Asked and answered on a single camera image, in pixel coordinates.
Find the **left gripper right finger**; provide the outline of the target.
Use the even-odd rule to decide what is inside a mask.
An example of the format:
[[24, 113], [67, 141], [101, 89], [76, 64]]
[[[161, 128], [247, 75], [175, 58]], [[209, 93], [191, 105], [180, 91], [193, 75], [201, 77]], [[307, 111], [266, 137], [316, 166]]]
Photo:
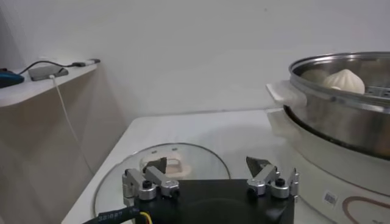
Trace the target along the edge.
[[297, 200], [299, 195], [299, 173], [292, 168], [288, 175], [283, 176], [277, 166], [266, 159], [246, 157], [246, 164], [252, 174], [247, 180], [247, 187], [257, 197], [263, 196], [268, 190], [272, 197]]

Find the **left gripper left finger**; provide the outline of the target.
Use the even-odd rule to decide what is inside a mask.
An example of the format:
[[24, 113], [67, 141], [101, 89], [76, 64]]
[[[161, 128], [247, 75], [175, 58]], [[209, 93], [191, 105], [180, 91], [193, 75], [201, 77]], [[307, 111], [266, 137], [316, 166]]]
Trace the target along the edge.
[[167, 198], [178, 198], [179, 182], [165, 175], [167, 159], [161, 158], [148, 162], [141, 170], [126, 169], [122, 174], [122, 195], [124, 201], [138, 198], [151, 201], [162, 195]]

